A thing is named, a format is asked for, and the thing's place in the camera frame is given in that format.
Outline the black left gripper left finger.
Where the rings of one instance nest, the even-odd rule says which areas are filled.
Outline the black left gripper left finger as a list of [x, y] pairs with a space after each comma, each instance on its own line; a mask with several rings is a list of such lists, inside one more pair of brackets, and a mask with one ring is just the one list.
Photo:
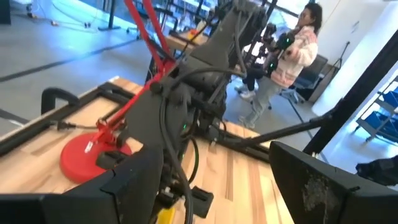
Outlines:
[[61, 195], [43, 198], [45, 223], [148, 223], [163, 150], [144, 146], [115, 168]]

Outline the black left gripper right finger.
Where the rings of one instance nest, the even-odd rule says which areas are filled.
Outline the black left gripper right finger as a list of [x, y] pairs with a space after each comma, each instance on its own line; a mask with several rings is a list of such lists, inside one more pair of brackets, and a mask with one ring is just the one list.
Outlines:
[[273, 141], [269, 162], [294, 223], [397, 224], [397, 191]]

